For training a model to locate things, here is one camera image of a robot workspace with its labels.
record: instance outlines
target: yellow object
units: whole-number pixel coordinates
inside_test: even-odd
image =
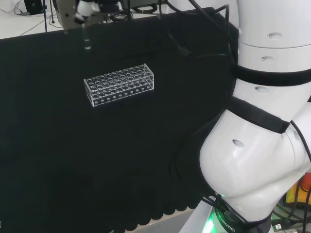
[[[286,204],[292,204],[295,202],[295,195],[296,195],[297,183],[295,183],[290,190],[286,193]],[[298,191],[298,200],[297,203],[305,204],[307,198],[307,192],[303,191],[301,188]]]

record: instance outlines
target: black fabric tablecloth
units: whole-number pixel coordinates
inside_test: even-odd
[[[226,53],[201,17],[165,20],[192,51]],[[157,17],[94,25],[90,36],[100,39],[88,53],[80,30],[0,41],[1,232],[133,229],[200,200],[188,184],[212,126],[179,146],[222,109],[230,62],[180,56]],[[84,78],[143,63],[154,92],[91,107]],[[168,175],[179,150],[184,182]]]

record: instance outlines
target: red object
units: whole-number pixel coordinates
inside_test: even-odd
[[[311,173],[306,173],[301,183],[302,190],[308,192],[311,188]]]

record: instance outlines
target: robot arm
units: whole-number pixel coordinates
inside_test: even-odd
[[[311,148],[311,34],[304,29],[311,2],[237,2],[240,72],[233,96],[285,122],[293,119]],[[271,214],[311,163],[292,125],[276,133],[226,110],[201,148],[200,167],[207,183],[255,222]]]
[[[117,13],[122,11],[122,4],[118,0],[80,0],[74,21],[84,24],[90,16],[99,13]]]

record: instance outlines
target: black strap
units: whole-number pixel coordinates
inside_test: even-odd
[[[311,69],[291,73],[272,73],[234,66],[232,75],[236,79],[264,86],[297,86],[311,82]]]
[[[244,120],[279,134],[284,133],[290,124],[236,97],[229,99],[227,109]]]
[[[261,221],[237,223],[231,221],[217,208],[215,208],[215,214],[222,227],[227,230],[228,233],[268,233],[271,228],[271,215]]]

